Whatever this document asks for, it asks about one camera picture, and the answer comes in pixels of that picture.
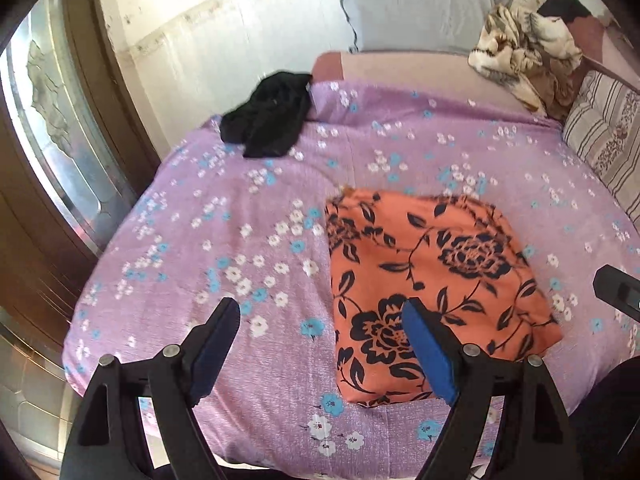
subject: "orange floral fabric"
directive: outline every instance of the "orange floral fabric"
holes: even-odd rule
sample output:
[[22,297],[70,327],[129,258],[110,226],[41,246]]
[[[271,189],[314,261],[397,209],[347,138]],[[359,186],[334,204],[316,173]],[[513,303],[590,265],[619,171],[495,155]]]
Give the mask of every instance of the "orange floral fabric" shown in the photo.
[[467,196],[348,190],[325,209],[336,381],[364,406],[432,396],[401,323],[414,296],[461,343],[496,358],[543,354],[560,327],[502,213]]

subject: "door glass panel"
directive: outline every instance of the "door glass panel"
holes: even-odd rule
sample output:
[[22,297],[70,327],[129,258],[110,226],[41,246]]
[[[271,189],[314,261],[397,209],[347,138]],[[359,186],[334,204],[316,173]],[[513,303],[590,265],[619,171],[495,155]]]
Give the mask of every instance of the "door glass panel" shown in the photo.
[[20,145],[72,229],[100,254],[135,203],[76,73],[61,0],[39,0],[0,56]]

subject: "striped cushion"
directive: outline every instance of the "striped cushion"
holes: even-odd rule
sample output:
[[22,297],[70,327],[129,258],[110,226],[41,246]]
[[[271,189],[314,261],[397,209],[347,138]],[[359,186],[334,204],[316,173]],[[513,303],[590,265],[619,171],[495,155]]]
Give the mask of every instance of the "striped cushion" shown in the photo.
[[591,71],[562,138],[600,177],[640,232],[640,96]]

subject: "silver screw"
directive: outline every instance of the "silver screw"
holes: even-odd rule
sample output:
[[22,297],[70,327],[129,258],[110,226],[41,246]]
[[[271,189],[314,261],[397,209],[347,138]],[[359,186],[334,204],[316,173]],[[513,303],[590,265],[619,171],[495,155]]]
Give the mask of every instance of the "silver screw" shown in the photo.
[[480,355],[480,347],[473,343],[464,345],[462,351],[469,357],[478,357]]
[[176,357],[180,353],[179,345],[167,345],[162,349],[164,357]]
[[527,362],[531,366],[535,366],[536,368],[538,368],[539,366],[542,366],[542,359],[540,358],[540,356],[537,356],[535,354],[531,354],[530,356],[528,356]]
[[114,356],[112,356],[111,354],[105,354],[100,359],[98,359],[98,364],[100,366],[109,366],[111,363],[113,363],[114,360]]

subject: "purple floral bedsheet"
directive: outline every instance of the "purple floral bedsheet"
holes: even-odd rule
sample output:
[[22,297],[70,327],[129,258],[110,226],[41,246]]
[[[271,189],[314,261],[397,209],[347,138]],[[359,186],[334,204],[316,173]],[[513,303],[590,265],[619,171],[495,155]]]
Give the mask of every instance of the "purple floral bedsheet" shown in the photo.
[[[100,355],[149,358],[232,296],[241,327],[194,410],[214,453],[297,477],[415,476],[446,405],[366,409],[337,393],[322,210],[341,185],[495,203],[561,324],[564,339],[545,361],[568,410],[634,354],[638,327],[597,300],[591,281],[604,264],[638,274],[640,239],[558,123],[342,82],[316,84],[312,97],[285,158],[244,160],[213,119],[164,161],[76,308],[63,359],[80,394]],[[157,433],[151,403],[141,407]],[[499,411],[489,412],[477,463],[491,455]]]

